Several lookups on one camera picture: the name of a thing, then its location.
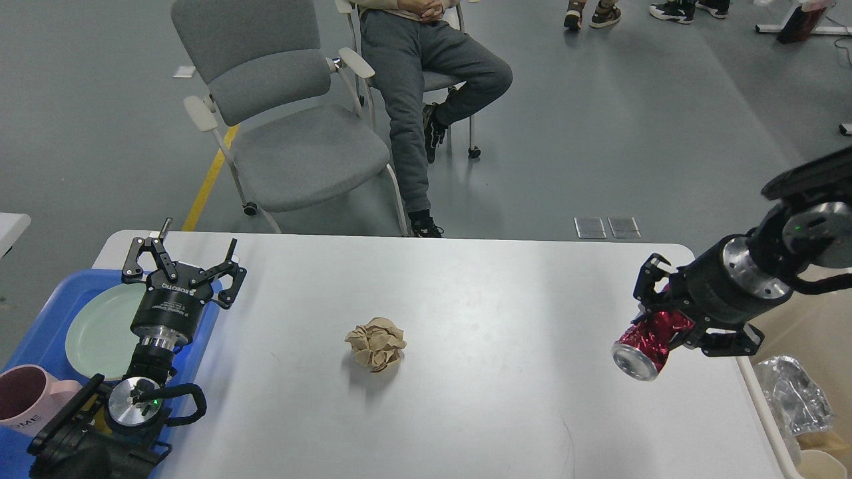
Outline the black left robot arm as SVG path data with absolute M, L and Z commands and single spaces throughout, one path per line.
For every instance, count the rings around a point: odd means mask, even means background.
M 171 453 L 164 428 L 186 426 L 207 411 L 203 389 L 170 385 L 174 358 L 194 340 L 203 312 L 230 309 L 246 278 L 232 239 L 222 263 L 201 269 L 174 261 L 164 247 L 170 229 L 133 239 L 121 272 L 145 292 L 130 324 L 138 337 L 119 382 L 95 374 L 28 446 L 31 478 L 146 478 Z

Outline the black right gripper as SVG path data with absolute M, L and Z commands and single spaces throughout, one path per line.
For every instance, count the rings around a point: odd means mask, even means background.
M 632 294 L 639 315 L 678 310 L 691 319 L 695 327 L 686 336 L 686 348 L 706 357 L 756 355 L 765 335 L 747 322 L 791 295 L 791 286 L 759 269 L 747 236 L 724 237 L 679 269 L 652 253 L 639 269 Z

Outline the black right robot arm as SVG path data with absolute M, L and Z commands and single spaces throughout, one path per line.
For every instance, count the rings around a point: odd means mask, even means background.
M 641 313 L 618 340 L 660 370 L 670 351 L 750 357 L 764 334 L 752 319 L 794 292 L 850 288 L 850 148 L 793 168 L 761 194 L 775 205 L 758 227 L 719 239 L 687 265 L 652 254 L 637 278 Z

